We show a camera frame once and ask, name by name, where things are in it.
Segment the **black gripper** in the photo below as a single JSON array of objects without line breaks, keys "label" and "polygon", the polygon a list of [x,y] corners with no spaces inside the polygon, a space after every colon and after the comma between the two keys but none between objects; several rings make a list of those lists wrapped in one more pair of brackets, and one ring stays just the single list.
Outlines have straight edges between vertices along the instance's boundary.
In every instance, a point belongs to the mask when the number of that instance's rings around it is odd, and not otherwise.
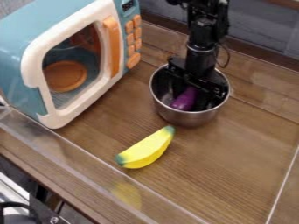
[{"label": "black gripper", "polygon": [[229,84],[215,69],[211,69],[203,76],[189,73],[184,68],[184,60],[179,57],[169,57],[168,64],[163,71],[167,81],[167,91],[161,102],[171,105],[187,87],[200,90],[196,95],[195,109],[203,111],[219,106],[229,93]]}]

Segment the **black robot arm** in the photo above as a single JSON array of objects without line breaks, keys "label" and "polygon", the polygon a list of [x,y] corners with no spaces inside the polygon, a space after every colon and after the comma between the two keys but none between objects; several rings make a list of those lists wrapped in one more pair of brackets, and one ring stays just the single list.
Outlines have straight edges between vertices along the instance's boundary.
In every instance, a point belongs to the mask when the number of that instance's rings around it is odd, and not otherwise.
[{"label": "black robot arm", "polygon": [[184,58],[171,57],[163,73],[172,79],[169,107],[203,111],[219,106],[229,93],[229,84],[216,70],[220,41],[229,30],[229,0],[165,0],[187,10],[189,36]]}]

